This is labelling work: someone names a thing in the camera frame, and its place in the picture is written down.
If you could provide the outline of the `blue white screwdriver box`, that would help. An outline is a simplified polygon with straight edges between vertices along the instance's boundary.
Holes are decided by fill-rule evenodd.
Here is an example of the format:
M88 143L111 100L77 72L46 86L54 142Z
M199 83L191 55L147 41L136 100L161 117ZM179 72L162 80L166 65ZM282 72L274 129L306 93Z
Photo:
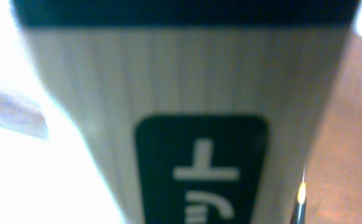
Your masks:
M288 223L358 0L15 0L128 223Z

